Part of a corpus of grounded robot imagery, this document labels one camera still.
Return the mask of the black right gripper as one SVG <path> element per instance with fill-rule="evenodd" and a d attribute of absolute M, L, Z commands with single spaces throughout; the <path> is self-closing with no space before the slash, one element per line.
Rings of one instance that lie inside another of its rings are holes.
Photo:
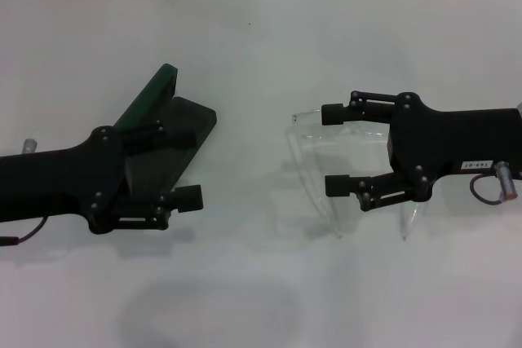
<path fill-rule="evenodd" d="M 353 91 L 347 106 L 321 106 L 323 126 L 350 121 L 390 125 L 392 167 L 373 177 L 326 175 L 325 194 L 355 195 L 364 212 L 431 198 L 444 176 L 487 174 L 498 178 L 501 200 L 517 197 L 521 173 L 521 114 L 516 108 L 442 112 L 414 93 Z"/>

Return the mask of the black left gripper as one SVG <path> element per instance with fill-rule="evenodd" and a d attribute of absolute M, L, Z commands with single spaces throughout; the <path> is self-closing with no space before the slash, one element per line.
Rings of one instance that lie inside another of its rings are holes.
<path fill-rule="evenodd" d="M 1 158 L 1 221 L 76 214 L 94 233 L 159 230 L 173 211 L 203 209 L 200 185 L 169 192 L 118 192 L 125 155 L 195 147 L 192 129 L 169 132 L 161 122 L 118 130 L 99 127 L 72 148 Z M 108 224 L 102 220 L 108 217 Z"/>

